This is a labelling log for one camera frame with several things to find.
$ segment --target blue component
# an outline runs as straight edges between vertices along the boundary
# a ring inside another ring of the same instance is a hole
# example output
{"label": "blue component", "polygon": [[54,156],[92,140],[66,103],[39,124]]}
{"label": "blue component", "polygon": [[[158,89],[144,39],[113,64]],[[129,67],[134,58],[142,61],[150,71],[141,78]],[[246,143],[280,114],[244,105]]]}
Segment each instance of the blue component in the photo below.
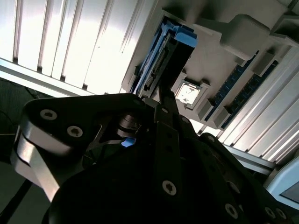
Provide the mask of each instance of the blue component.
{"label": "blue component", "polygon": [[247,82],[244,88],[240,91],[238,96],[234,99],[234,101],[229,106],[228,110],[231,112],[228,119],[222,125],[222,128],[225,128],[230,121],[235,117],[235,115],[241,110],[247,100],[255,93],[255,91],[260,87],[260,85],[264,82],[264,80],[271,74],[271,72],[278,65],[277,61],[274,61],[266,72],[262,75],[262,77],[257,74],[253,74],[252,78]]}
{"label": "blue component", "polygon": [[126,140],[121,143],[121,145],[124,147],[129,147],[134,144],[135,144],[135,139],[132,139],[132,138],[126,138]]}
{"label": "blue component", "polygon": [[174,39],[184,43],[186,45],[189,45],[190,47],[195,48],[197,45],[197,35],[189,30],[187,30],[185,27],[179,27],[175,26],[174,30],[176,30],[176,34],[174,36]]}
{"label": "blue component", "polygon": [[225,83],[222,85],[222,87],[216,93],[216,96],[214,97],[214,107],[209,112],[209,114],[206,116],[205,121],[209,120],[209,118],[215,112],[217,107],[220,105],[220,103],[226,97],[228,92],[233,88],[234,84],[236,84],[238,79],[241,77],[241,75],[244,73],[244,71],[248,68],[248,66],[253,61],[253,59],[257,56],[257,54],[258,54],[258,52],[256,52],[256,54],[250,60],[248,60],[243,67],[241,67],[240,65],[237,65],[234,68],[234,70],[232,71],[230,76],[227,78]]}
{"label": "blue component", "polygon": [[154,62],[159,56],[159,53],[164,46],[164,40],[168,35],[171,35],[174,40],[184,43],[193,48],[195,48],[195,46],[197,45],[197,35],[193,32],[192,29],[187,28],[183,25],[174,24],[165,17],[165,19],[161,23],[160,28],[157,30],[149,52],[140,67],[136,82],[131,87],[131,93],[137,95],[139,94],[142,85],[147,80],[151,68],[155,66]]}

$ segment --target robotic arm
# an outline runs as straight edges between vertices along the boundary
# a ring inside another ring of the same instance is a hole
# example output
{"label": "robotic arm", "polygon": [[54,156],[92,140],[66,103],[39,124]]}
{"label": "robotic arm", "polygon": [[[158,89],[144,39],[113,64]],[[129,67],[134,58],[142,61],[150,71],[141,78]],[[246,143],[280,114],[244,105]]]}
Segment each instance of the robotic arm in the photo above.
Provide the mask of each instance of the robotic arm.
{"label": "robotic arm", "polygon": [[291,224],[263,186],[212,135],[195,133],[174,94],[29,102],[12,153],[15,170],[51,201],[60,223]]}

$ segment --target gray plastic part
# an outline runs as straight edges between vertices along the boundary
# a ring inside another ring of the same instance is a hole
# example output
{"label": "gray plastic part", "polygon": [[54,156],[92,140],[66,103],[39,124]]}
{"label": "gray plastic part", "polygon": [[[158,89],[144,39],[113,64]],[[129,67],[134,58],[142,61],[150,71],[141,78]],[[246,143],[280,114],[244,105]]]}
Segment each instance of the gray plastic part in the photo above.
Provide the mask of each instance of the gray plastic part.
{"label": "gray plastic part", "polygon": [[213,109],[213,105],[211,104],[211,102],[208,99],[205,99],[203,101],[203,107],[200,110],[200,112],[198,113],[198,117],[200,120],[203,120],[206,118],[206,116],[209,114],[209,112]]}
{"label": "gray plastic part", "polygon": [[270,36],[283,44],[299,47],[299,16],[282,15],[273,27]]}
{"label": "gray plastic part", "polygon": [[272,53],[265,52],[264,55],[260,57],[260,60],[256,63],[252,71],[257,75],[262,76],[274,61],[274,56],[275,55]]}
{"label": "gray plastic part", "polygon": [[237,57],[237,58],[235,59],[235,62],[236,62],[238,65],[240,65],[241,67],[243,67],[243,66],[246,64],[247,61],[245,61],[245,60],[243,60],[243,59]]}
{"label": "gray plastic part", "polygon": [[201,103],[203,102],[203,100],[206,98],[206,95],[208,93],[208,89],[211,87],[208,83],[206,83],[205,81],[201,81],[200,82],[200,93],[197,99],[197,102],[195,103],[195,106],[192,108],[193,110],[196,108],[199,108]]}
{"label": "gray plastic part", "polygon": [[220,34],[220,45],[243,60],[251,59],[266,43],[270,29],[249,15],[238,14],[229,23],[200,19],[198,28]]}
{"label": "gray plastic part", "polygon": [[213,116],[213,122],[216,125],[217,128],[221,128],[221,126],[224,124],[224,122],[228,119],[230,116],[230,113],[225,109],[223,106],[221,106],[218,109],[218,112]]}

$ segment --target screw head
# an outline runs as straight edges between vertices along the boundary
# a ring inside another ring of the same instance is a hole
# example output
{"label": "screw head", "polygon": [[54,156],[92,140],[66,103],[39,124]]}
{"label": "screw head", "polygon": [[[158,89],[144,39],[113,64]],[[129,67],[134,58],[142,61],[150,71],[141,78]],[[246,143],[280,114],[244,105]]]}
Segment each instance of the screw head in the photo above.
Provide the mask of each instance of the screw head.
{"label": "screw head", "polygon": [[268,216],[270,216],[271,218],[276,218],[274,212],[269,207],[265,207],[265,211],[267,212]]}
{"label": "screw head", "polygon": [[225,210],[226,212],[231,216],[233,217],[234,219],[238,219],[239,215],[238,215],[238,212],[237,210],[234,208],[233,205],[231,204],[225,204]]}
{"label": "screw head", "polygon": [[186,122],[187,124],[189,123],[189,120],[188,120],[187,118],[185,118],[185,117],[182,117],[182,120],[183,120],[184,122]]}
{"label": "screw head", "polygon": [[77,126],[69,126],[67,128],[67,133],[69,134],[69,136],[74,138],[79,138],[83,135],[82,129]]}
{"label": "screw head", "polygon": [[276,211],[280,215],[280,217],[282,217],[283,219],[286,219],[286,215],[281,209],[276,208]]}
{"label": "screw head", "polygon": [[57,118],[57,114],[49,109],[44,109],[40,111],[40,116],[45,120],[55,120]]}
{"label": "screw head", "polygon": [[174,196],[177,193],[176,186],[170,181],[163,181],[162,187],[163,190],[171,196]]}
{"label": "screw head", "polygon": [[208,138],[210,141],[215,142],[215,139],[214,139],[212,136],[209,135],[207,138]]}

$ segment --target cable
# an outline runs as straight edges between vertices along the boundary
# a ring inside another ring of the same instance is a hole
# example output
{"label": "cable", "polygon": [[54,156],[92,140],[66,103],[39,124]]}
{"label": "cable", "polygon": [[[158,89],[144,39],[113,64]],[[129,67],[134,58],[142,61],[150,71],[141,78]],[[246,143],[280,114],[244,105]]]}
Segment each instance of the cable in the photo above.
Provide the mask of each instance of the cable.
{"label": "cable", "polygon": [[3,111],[0,111],[0,113],[2,113],[2,114],[9,120],[9,122],[11,123],[12,126],[15,125],[15,124],[13,123],[13,121],[10,119],[10,117],[9,117],[6,113],[4,113]]}
{"label": "cable", "polygon": [[39,95],[41,95],[42,93],[37,93],[36,90],[34,90],[34,92],[36,92],[36,97],[37,97],[38,99],[40,99]]}
{"label": "cable", "polygon": [[289,9],[290,11],[292,11],[292,10],[294,9],[294,7],[296,6],[297,3],[298,3],[298,0],[292,0],[292,1],[290,2],[290,4],[288,5],[288,9]]}
{"label": "cable", "polygon": [[25,87],[25,90],[32,96],[33,99],[38,99],[38,95],[31,93],[28,87]]}
{"label": "cable", "polygon": [[25,180],[18,192],[15,196],[10,200],[8,205],[0,214],[0,223],[7,224],[10,218],[13,216],[16,209],[19,207],[20,203],[22,202],[23,198],[27,194],[28,190],[30,189],[32,183],[29,180]]}

